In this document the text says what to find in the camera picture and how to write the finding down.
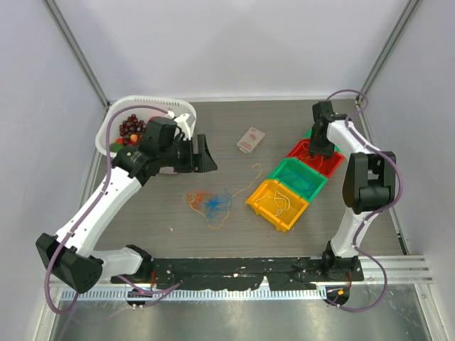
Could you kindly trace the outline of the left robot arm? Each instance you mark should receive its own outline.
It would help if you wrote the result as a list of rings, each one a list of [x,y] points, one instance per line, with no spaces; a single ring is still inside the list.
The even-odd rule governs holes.
[[[80,211],[55,234],[43,233],[36,240],[48,274],[79,294],[88,292],[101,278],[128,275],[135,283],[146,282],[151,275],[151,256],[139,247],[99,252],[94,248],[122,206],[165,167],[176,173],[218,168],[205,135],[187,138],[178,122],[154,117],[140,143],[117,152],[100,187]]]

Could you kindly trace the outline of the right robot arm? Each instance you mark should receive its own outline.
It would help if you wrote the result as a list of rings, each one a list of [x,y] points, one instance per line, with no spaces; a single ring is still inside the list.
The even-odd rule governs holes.
[[[360,244],[371,222],[395,199],[396,157],[375,148],[330,101],[317,102],[312,112],[309,154],[328,158],[338,148],[348,160],[342,187],[346,210],[318,271],[329,281],[361,281]]]

